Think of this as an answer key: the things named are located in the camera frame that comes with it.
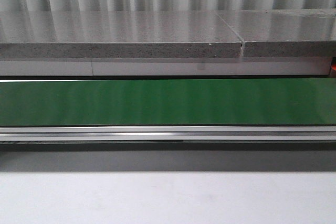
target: conveyor belt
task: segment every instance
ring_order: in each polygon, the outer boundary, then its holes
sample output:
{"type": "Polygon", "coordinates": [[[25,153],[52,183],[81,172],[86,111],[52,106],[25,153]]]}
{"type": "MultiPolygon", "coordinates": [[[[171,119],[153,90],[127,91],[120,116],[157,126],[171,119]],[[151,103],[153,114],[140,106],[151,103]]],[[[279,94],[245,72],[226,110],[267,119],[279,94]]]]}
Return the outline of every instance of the conveyor belt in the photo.
{"type": "Polygon", "coordinates": [[[1,126],[336,124],[336,79],[0,83],[1,126]]]}
{"type": "Polygon", "coordinates": [[[336,79],[0,82],[0,141],[336,141],[336,79]]]}

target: speckled stone edge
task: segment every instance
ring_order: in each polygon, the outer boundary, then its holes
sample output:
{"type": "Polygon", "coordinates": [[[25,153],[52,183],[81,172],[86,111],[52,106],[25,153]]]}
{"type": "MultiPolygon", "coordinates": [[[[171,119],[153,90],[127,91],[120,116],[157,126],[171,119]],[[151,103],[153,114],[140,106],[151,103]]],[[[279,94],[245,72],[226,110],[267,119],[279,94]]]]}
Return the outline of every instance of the speckled stone edge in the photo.
{"type": "Polygon", "coordinates": [[[0,59],[236,58],[239,42],[0,44],[0,59]]]}
{"type": "Polygon", "coordinates": [[[336,57],[336,41],[245,42],[244,57],[336,57]]]}

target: aluminum rail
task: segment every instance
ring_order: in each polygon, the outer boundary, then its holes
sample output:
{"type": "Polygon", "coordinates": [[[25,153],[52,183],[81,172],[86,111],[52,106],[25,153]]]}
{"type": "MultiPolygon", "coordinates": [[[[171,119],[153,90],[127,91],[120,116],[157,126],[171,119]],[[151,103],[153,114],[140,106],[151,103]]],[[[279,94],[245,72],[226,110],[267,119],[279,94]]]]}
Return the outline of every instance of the aluminum rail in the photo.
{"type": "Polygon", "coordinates": [[[43,142],[336,142],[336,126],[2,127],[0,143],[43,142]]]}

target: green conveyor belt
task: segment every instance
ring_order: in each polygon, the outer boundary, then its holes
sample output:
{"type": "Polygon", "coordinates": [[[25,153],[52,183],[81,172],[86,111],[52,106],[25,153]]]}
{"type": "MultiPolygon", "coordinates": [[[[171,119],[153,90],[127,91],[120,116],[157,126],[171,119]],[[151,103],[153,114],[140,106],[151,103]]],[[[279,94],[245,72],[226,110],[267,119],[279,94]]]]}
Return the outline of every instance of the green conveyor belt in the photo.
{"type": "Polygon", "coordinates": [[[336,124],[336,79],[0,82],[0,126],[336,124]]]}

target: gray stone slab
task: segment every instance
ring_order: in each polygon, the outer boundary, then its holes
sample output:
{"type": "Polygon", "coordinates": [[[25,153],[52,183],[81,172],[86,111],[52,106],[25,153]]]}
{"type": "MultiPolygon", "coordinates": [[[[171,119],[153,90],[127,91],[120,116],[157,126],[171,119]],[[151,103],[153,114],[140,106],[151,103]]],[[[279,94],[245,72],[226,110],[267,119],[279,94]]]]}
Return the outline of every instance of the gray stone slab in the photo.
{"type": "Polygon", "coordinates": [[[244,41],[244,57],[335,57],[332,10],[220,11],[244,41]]]}
{"type": "Polygon", "coordinates": [[[0,58],[232,58],[214,12],[2,12],[0,58]]]}

